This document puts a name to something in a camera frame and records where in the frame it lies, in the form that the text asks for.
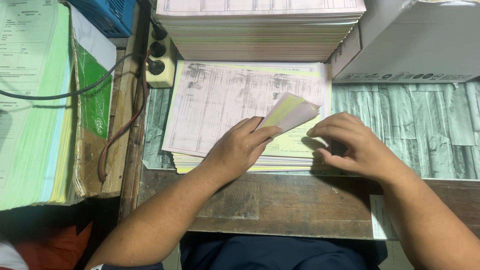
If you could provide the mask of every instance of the blue plastic crate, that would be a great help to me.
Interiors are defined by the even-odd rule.
[[[135,0],[68,0],[106,37],[129,37]]]

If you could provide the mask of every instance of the cardboard box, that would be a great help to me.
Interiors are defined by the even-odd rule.
[[[334,83],[459,83],[480,75],[480,1],[365,0],[332,54]]]

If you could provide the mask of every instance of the person's right hand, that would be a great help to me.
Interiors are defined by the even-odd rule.
[[[412,171],[358,117],[347,112],[336,113],[318,122],[307,136],[329,137],[348,147],[343,157],[333,156],[323,148],[317,149],[327,165],[379,182]]]

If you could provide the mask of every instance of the printed form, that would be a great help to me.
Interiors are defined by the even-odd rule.
[[[34,96],[57,21],[56,2],[0,0],[0,89]],[[0,188],[32,102],[0,95]]]
[[[363,1],[356,0],[158,0],[156,12],[170,16],[198,16],[364,11]]]
[[[330,90],[319,87],[324,79],[318,71],[179,61],[162,149],[205,157],[229,128],[242,119],[267,115],[285,92],[323,104],[322,92]],[[264,155],[311,158],[312,146],[302,139],[321,118],[275,137]]]

